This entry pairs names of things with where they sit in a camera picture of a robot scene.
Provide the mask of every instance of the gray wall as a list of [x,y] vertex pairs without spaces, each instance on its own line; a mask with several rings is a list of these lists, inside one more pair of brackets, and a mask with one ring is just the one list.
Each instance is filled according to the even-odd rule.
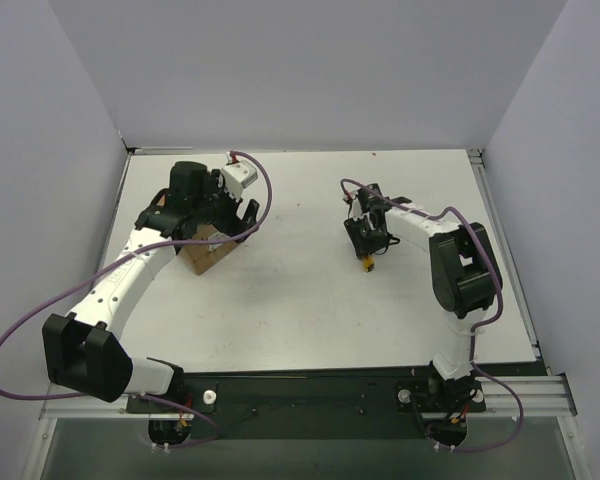
[[50,0],[131,146],[484,146],[565,0]]
[[486,168],[542,351],[567,372],[600,479],[600,0],[570,0]]
[[[0,334],[94,270],[124,160],[47,2],[0,0]],[[6,345],[1,386],[46,391],[41,324]],[[41,406],[0,398],[0,479],[20,478]]]

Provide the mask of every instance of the robotic arm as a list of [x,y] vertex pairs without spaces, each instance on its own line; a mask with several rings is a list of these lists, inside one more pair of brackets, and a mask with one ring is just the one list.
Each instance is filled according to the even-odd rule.
[[[377,184],[370,184],[368,188],[382,196]],[[471,327],[484,319],[486,310],[494,301],[495,287],[466,229],[454,222],[432,220],[414,213],[414,210],[423,210],[405,197],[393,201],[410,211],[391,207],[382,198],[362,189],[345,201],[349,204],[350,218],[345,220],[344,226],[356,256],[364,262],[365,271],[373,269],[371,256],[374,253],[386,251],[401,240],[429,254],[433,291],[443,308],[449,330],[433,357],[433,365],[444,381],[471,375]],[[502,285],[484,226],[472,223],[471,227]]]
[[162,360],[131,358],[119,339],[135,305],[180,247],[135,251],[165,240],[190,239],[205,224],[229,236],[246,231],[256,222],[259,204],[251,200],[243,218],[237,210],[243,190],[256,179],[250,163],[231,157],[222,169],[210,172],[200,163],[177,162],[169,188],[140,213],[118,257],[132,253],[134,258],[103,277],[66,316],[52,314],[45,322],[49,379],[107,402],[123,393],[166,394],[177,400],[182,369]]

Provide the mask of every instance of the white table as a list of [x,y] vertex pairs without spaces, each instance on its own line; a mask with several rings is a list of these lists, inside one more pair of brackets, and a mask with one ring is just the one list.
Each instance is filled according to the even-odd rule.
[[[202,276],[180,258],[165,267],[125,328],[130,355],[193,372],[428,364],[447,334],[429,258],[403,242],[363,273],[342,225],[347,207],[338,181],[350,177],[377,182],[385,195],[404,195],[432,213],[454,205],[487,226],[504,277],[505,314],[479,337],[478,361],[535,360],[464,150],[253,154],[273,182],[269,218]],[[107,263],[179,160],[213,168],[225,156],[133,156]],[[264,206],[262,180],[246,193]]]

